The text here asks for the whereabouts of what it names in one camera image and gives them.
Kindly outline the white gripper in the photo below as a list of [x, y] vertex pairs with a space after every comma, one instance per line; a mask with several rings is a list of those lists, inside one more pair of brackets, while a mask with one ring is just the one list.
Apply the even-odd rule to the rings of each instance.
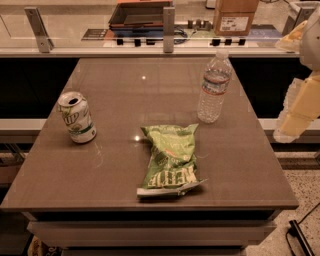
[[[275, 43], [287, 52], [300, 52], [300, 62], [312, 71], [320, 70], [320, 7], [289, 34]], [[290, 84], [283, 110], [278, 116], [273, 138], [291, 143], [320, 116], [320, 73], [312, 73], [305, 80], [294, 78]]]

